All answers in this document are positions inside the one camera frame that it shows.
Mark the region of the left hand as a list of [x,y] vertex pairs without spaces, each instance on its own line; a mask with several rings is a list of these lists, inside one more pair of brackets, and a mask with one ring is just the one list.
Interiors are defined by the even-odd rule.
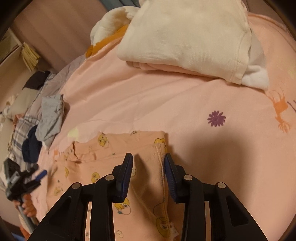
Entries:
[[21,206],[23,208],[24,215],[26,215],[27,217],[36,217],[37,210],[34,207],[31,195],[24,194],[22,200],[23,200],[23,204],[21,204],[17,200],[13,200],[13,204],[15,208],[18,209],[18,207]]

